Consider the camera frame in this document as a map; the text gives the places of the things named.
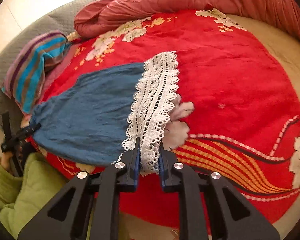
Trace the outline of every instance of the green object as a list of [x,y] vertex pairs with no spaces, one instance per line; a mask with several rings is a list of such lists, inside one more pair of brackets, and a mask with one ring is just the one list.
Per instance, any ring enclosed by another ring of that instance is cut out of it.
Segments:
[[[66,183],[67,179],[39,153],[29,155],[23,178],[15,178],[0,165],[1,223],[17,239],[21,229]],[[130,240],[122,219],[119,239]]]

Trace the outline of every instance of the pink bedspread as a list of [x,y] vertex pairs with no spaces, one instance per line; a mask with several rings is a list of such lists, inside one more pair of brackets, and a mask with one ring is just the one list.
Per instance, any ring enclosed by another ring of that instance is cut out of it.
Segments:
[[294,0],[98,0],[77,14],[75,30],[93,38],[121,24],[155,13],[204,9],[212,5],[226,14],[266,22],[300,40],[300,8]]

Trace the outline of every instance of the white lace trim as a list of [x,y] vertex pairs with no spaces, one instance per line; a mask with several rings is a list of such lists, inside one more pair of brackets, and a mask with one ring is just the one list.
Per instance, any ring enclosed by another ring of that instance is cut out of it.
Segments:
[[144,63],[144,73],[136,85],[131,114],[127,121],[127,139],[122,142],[128,151],[134,149],[140,138],[141,167],[144,173],[158,172],[159,145],[169,113],[174,108],[172,100],[177,97],[177,54],[162,52]]
[[118,159],[117,159],[116,161],[113,161],[113,162],[111,162],[111,164],[110,164],[110,165],[112,165],[112,164],[115,164],[115,163],[117,163],[117,162],[121,161],[122,154],[123,154],[123,153],[120,153],[120,155],[119,155]]

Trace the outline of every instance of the red blanket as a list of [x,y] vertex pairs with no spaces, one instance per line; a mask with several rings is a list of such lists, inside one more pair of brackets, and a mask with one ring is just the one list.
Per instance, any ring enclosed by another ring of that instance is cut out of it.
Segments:
[[[190,131],[174,150],[179,161],[220,172],[270,222],[277,221],[300,192],[300,103],[280,64],[251,33],[215,10],[156,14],[117,34],[83,43],[43,100],[72,87],[83,73],[176,51],[177,93],[195,108],[182,120]],[[109,37],[114,41],[87,61],[92,45],[100,49]],[[46,155],[68,178],[79,171],[71,161]],[[140,177],[136,193],[121,194],[121,210],[178,227],[178,196],[164,194],[156,174]]]
[[300,40],[300,8],[294,0],[98,0],[74,19],[75,30],[94,38],[121,24],[155,13],[204,9],[207,4],[226,14],[266,22]]

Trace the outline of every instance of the bed sheet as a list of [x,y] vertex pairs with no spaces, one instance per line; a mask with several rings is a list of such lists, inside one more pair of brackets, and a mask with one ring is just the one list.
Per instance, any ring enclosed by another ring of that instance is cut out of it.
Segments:
[[[228,15],[265,46],[269,53],[281,64],[300,100],[300,42],[287,33],[266,23],[236,15]],[[283,239],[300,218],[300,194],[287,212],[274,223]]]

